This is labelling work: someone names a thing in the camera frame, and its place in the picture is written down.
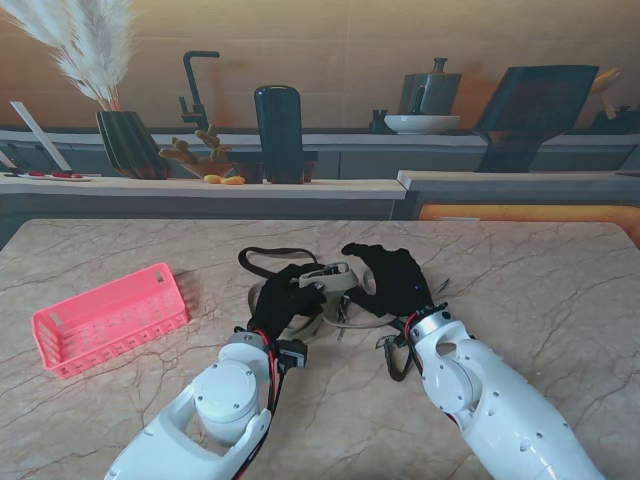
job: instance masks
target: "kitchen backsplash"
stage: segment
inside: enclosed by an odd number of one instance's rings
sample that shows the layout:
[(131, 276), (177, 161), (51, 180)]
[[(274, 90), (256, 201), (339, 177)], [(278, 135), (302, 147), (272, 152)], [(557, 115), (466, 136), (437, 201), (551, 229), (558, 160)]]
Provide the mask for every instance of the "kitchen backsplash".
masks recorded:
[[(302, 96), (305, 127), (366, 127), (374, 108), (394, 112), (406, 73), (433, 58), (463, 74), (453, 114), (472, 127), (509, 66), (620, 67), (614, 104), (640, 102), (640, 9), (636, 0), (137, 0), (135, 55), (123, 105), (151, 127), (183, 126), (190, 101), (187, 50), (218, 50), (194, 61), (210, 119), (255, 127), (253, 91), (287, 84)], [(20, 124), (23, 101), (45, 126), (95, 126), (97, 105), (59, 74), (42, 44), (0, 24), (0, 124)], [(581, 124), (601, 109), (585, 106)]]

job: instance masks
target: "white plate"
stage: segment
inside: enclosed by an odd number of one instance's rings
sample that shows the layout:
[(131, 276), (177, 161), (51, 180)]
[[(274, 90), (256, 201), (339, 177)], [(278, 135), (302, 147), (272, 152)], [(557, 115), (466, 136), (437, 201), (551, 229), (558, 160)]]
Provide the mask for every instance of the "white plate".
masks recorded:
[(458, 116), (448, 115), (387, 115), (385, 123), (399, 135), (434, 135), (456, 128)]

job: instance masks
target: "faucet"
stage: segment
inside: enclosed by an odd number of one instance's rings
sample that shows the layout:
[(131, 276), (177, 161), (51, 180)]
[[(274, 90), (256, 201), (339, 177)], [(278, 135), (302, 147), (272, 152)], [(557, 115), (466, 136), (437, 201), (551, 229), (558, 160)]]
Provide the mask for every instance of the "faucet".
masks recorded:
[(193, 112), (190, 112), (187, 108), (187, 102), (184, 97), (178, 98), (178, 100), (180, 100), (180, 108), (182, 109), (182, 121), (184, 123), (195, 123), (198, 125), (199, 130), (206, 131), (207, 128), (209, 128), (209, 121), (207, 120), (207, 113), (204, 111), (204, 105), (200, 103), (200, 94), (198, 93), (196, 78), (193, 75), (193, 68), (191, 67), (191, 59), (193, 57), (220, 58), (220, 52), (190, 50), (182, 57), (184, 69), (187, 72), (187, 80), (189, 80), (191, 96), (193, 97)]

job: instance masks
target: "robotic hand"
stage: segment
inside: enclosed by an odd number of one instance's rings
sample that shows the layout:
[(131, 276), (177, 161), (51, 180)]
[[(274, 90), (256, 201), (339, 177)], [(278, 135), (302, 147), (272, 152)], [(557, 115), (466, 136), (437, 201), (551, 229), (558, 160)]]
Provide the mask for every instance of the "robotic hand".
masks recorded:
[[(265, 283), (247, 330), (231, 335), (218, 362), (131, 441), (105, 480), (240, 478), (266, 439), (284, 374), (306, 360), (306, 345), (277, 339), (296, 313), (313, 312), (325, 301), (320, 285), (299, 288), (292, 283), (308, 269), (289, 265)], [(267, 384), (267, 406), (261, 408), (258, 393)], [(229, 447), (226, 453), (205, 450), (186, 435), (196, 413), (209, 438)]]
[[(405, 334), (422, 362), (427, 396), (456, 422), (494, 478), (604, 480), (554, 406), (471, 338), (446, 304), (433, 305), (420, 267), (407, 250), (350, 244), (342, 252), (360, 257), (373, 272), (376, 293), (368, 299), (373, 308), (410, 315)], [(455, 349), (441, 355), (437, 347), (445, 343)]]

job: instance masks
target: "pink plastic basket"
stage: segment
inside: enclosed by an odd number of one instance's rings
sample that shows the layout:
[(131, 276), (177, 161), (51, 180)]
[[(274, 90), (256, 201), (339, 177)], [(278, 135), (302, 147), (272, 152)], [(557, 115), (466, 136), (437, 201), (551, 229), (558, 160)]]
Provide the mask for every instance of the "pink plastic basket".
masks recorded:
[(33, 336), (45, 369), (68, 378), (187, 323), (166, 263), (36, 312)]

